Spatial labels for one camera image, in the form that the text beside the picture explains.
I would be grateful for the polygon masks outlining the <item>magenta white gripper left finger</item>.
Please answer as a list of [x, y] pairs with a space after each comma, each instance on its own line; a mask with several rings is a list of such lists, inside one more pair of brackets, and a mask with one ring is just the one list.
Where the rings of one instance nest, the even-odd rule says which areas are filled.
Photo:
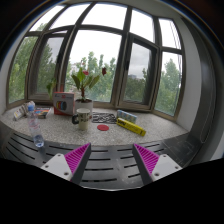
[[56, 154], [42, 166], [42, 169], [79, 185], [90, 153], [91, 144], [87, 143], [65, 155]]

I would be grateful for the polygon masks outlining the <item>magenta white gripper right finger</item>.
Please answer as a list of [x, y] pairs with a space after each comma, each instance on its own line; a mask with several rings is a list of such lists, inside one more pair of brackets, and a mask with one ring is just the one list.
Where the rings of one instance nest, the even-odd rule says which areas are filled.
[[158, 155], [137, 144], [133, 145], [132, 151], [144, 185], [182, 169], [182, 167], [167, 154]]

